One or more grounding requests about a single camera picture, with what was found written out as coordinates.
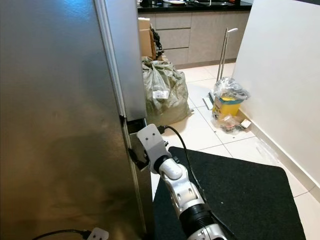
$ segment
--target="black cable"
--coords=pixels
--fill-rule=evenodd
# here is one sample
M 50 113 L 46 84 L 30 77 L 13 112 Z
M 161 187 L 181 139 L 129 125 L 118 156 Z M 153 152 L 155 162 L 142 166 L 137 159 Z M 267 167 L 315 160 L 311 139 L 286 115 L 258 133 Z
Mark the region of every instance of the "black cable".
M 87 239 L 89 237 L 89 235 L 91 234 L 91 231 L 88 231 L 88 230 L 81 231 L 81 230 L 75 230 L 75 229 L 64 229 L 64 230 L 47 232 L 47 233 L 42 234 L 40 236 L 36 236 L 32 240 L 38 240 L 38 239 L 42 239 L 42 238 L 45 238 L 45 237 L 48 237 L 48 236 L 51 236 L 51 235 L 63 234 L 63 233 L 76 233 L 76 234 L 80 234 L 83 239 Z
M 189 155 L 188 155 L 188 151 L 187 151 L 187 147 L 186 147 L 186 145 L 185 145 L 184 140 L 182 139 L 182 137 L 181 137 L 181 135 L 179 134 L 179 132 L 178 132 L 176 129 L 174 129 L 172 126 L 164 125 L 163 127 L 164 127 L 164 129 L 171 129 L 172 131 L 174 131 L 174 133 L 175 133 L 175 134 L 178 136 L 178 138 L 180 139 L 180 141 L 181 141 L 181 143 L 182 143 L 182 146 L 183 146 L 183 149 L 184 149 L 184 153 L 185 153 L 185 156 L 186 156 L 186 160 L 187 160 L 187 162 L 188 162 L 188 166 L 189 166 L 191 175 L 192 175 L 192 177 L 193 177 L 193 179 L 194 179 L 194 181 L 195 181 L 195 183 L 196 183 L 196 185 L 197 185 L 197 187 L 198 187 L 198 189 L 199 189 L 199 191 L 200 191 L 200 194 L 201 194 L 204 202 L 207 203 L 207 198 L 206 198 L 206 196 L 205 196 L 205 190 L 200 186 L 200 183 L 199 183 L 199 181 L 198 181 L 198 179 L 197 179 L 197 177 L 196 177 L 196 175 L 195 175 L 195 173 L 194 173 L 194 170 L 193 170 L 193 168 L 192 168 L 192 165 L 191 165 L 191 162 L 190 162 L 190 159 L 189 159 Z M 230 228 L 229 228 L 227 225 L 225 225 L 225 224 L 217 217 L 217 215 L 214 214 L 214 212 L 213 212 L 212 210 L 210 210 L 210 212 L 211 212 L 212 217 L 213 217 L 220 225 L 222 225 L 222 226 L 224 227 L 224 229 L 225 229 L 227 232 L 229 232 L 229 234 L 231 234 L 231 235 L 235 238 L 235 240 L 237 240 L 237 237 L 236 237 L 236 235 L 234 234 L 234 232 L 231 231 Z

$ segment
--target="kitchen countertop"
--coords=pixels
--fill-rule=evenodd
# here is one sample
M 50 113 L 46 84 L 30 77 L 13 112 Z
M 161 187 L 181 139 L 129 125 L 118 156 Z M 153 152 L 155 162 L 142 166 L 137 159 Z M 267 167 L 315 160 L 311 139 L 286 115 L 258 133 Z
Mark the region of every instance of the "kitchen countertop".
M 241 1 L 233 6 L 213 5 L 205 6 L 200 4 L 175 5 L 163 2 L 158 5 L 149 5 L 146 7 L 137 6 L 138 13 L 172 13 L 172 12 L 215 12 L 215 11 L 248 11 L 252 4 Z

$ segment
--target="floor tile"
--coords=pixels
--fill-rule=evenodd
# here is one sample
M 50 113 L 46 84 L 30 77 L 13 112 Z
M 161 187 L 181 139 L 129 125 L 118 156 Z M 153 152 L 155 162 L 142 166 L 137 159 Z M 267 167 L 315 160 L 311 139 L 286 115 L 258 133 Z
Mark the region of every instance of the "floor tile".
M 225 144 L 225 147 L 235 159 L 283 168 L 286 172 L 292 195 L 295 197 L 306 193 L 308 190 L 282 163 L 279 162 L 278 159 L 276 159 L 276 156 L 272 156 L 263 152 L 261 144 L 262 142 L 257 137 L 251 137 L 244 140 L 227 143 Z
M 196 107 L 189 97 L 188 97 L 188 105 L 190 109 L 194 109 Z
M 254 137 L 255 135 L 251 131 L 238 131 L 237 133 L 226 133 L 220 127 L 215 127 L 214 123 L 216 120 L 212 116 L 212 111 L 208 110 L 207 107 L 199 107 L 198 110 L 206 120 L 206 122 L 210 125 L 215 134 L 221 140 L 223 144 L 231 143 L 234 141 L 247 139 Z
M 171 124 L 171 126 L 180 133 L 186 147 L 190 150 L 205 149 L 222 144 L 196 108 L 191 116 Z M 168 141 L 168 147 L 182 148 L 179 138 L 172 130 L 167 129 L 162 136 L 165 141 Z
M 224 64 L 223 67 L 223 77 L 230 77 L 232 76 L 235 68 L 235 62 L 233 63 L 226 63 Z M 204 67 L 213 77 L 217 77 L 218 75 L 218 70 L 219 70 L 219 65 L 210 65 L 210 66 L 205 66 Z
M 187 83 L 189 98 L 196 107 L 206 105 L 203 98 L 209 96 L 209 91 L 214 88 L 215 83 L 215 78 Z
M 160 180 L 160 175 L 154 174 L 151 172 L 152 200 L 155 198 L 159 180 Z
M 228 152 L 226 147 L 223 146 L 223 145 L 202 149 L 202 150 L 199 150 L 199 152 L 218 155 L 218 156 L 223 156 L 223 157 L 227 157 L 227 158 L 232 158 L 231 154 Z
M 215 76 L 212 76 L 204 66 L 180 69 L 178 71 L 184 72 L 185 81 L 187 83 L 199 81 L 199 80 L 205 80 L 205 79 L 212 79 L 215 77 Z
M 320 225 L 320 203 L 310 194 L 294 198 L 306 240 L 318 240 Z

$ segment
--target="black rubber mat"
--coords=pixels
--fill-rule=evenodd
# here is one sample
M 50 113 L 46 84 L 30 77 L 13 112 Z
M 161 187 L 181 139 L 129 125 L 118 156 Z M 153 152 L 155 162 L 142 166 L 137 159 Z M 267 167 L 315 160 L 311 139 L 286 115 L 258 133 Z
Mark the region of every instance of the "black rubber mat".
M 184 150 L 170 147 L 187 167 Z M 285 171 L 189 150 L 195 175 L 214 213 L 232 230 L 228 240 L 306 240 Z M 186 240 L 169 192 L 160 180 L 154 201 L 155 239 Z

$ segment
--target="black robot arm segment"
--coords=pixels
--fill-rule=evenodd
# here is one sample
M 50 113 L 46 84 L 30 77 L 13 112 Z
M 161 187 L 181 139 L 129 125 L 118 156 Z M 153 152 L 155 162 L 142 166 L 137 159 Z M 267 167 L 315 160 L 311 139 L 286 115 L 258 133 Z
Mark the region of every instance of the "black robot arm segment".
M 186 167 L 176 163 L 167 151 L 157 127 L 150 124 L 140 130 L 137 137 L 148 156 L 150 171 L 160 174 L 170 192 L 187 240 L 227 240 L 197 187 L 189 180 Z

